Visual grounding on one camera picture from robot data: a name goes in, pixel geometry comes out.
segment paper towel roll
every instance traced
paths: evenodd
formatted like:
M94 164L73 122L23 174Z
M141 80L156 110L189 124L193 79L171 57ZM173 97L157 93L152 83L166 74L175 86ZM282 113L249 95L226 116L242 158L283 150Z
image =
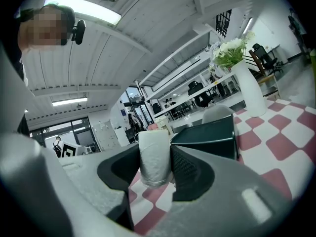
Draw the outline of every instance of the paper towel roll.
M138 136L143 184L157 188L168 183L172 178L168 131L144 131Z

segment flower bouquet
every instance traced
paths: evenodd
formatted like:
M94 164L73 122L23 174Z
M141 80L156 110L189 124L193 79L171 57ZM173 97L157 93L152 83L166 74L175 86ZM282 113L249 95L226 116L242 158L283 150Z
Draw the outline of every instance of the flower bouquet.
M247 36L241 39L233 39L221 44L221 46L213 52L213 62L222 68L229 69L235 74L248 113L252 117L258 117L267 111L267 106L259 84L249 71L248 65L243 59L247 42L252 37L254 37L254 34L249 32Z

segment black chair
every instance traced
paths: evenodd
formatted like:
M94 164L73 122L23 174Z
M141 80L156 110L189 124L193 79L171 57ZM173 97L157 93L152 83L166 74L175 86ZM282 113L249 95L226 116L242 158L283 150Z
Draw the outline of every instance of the black chair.
M200 82L197 82L197 81L191 82L188 86L190 88L188 90L189 96L204 88L203 84ZM195 100L197 106L207 107L208 103L212 100L212 98L210 96L208 96L206 94L206 92L203 92L199 96L194 97L194 100Z
M274 64L277 62L277 58L271 59L263 46L256 43L252 47L254 49L253 53L262 62L262 66L267 70L272 70L268 75L274 74L277 71L282 71L282 69L276 69L274 67Z

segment pink object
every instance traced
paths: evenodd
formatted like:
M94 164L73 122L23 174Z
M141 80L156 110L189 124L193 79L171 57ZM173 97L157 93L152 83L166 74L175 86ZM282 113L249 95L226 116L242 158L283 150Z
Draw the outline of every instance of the pink object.
M239 132L236 138L240 152L238 161L260 174L285 197L297 198L303 192L301 184L315 169L316 115L311 110L306 111L303 105L284 100L282 103L266 101L267 112L258 118L248 116L245 109L234 113ZM156 127L152 124L148 130ZM175 188L169 183L152 190L142 186L139 179L137 172L129 187L129 199L132 216L138 216L133 217L137 220L135 232L145 235L170 209ZM137 207L137 201L146 203Z

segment white wooden ceiling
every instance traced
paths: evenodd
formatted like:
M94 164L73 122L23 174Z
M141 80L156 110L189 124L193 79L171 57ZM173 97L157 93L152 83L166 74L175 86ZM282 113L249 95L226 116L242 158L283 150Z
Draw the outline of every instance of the white wooden ceiling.
M244 5L240 3L246 0L87 1L119 13L122 19L111 26L85 18L87 28L81 45L69 41L64 47L31 50L22 57L29 89L41 95L35 97L26 113L29 125L63 117L65 112L69 115L76 111L88 113L110 108L131 83L143 79L173 51L192 39L196 22L208 22L222 10ZM44 0L27 0L23 7L41 7L43 3ZM207 41L207 37L200 38L174 56L165 64L165 71L160 71L160 77L198 53ZM107 89L69 93L69 87L80 85L103 85ZM87 96L88 101L81 103L79 108L77 104L52 105L52 101L83 96Z

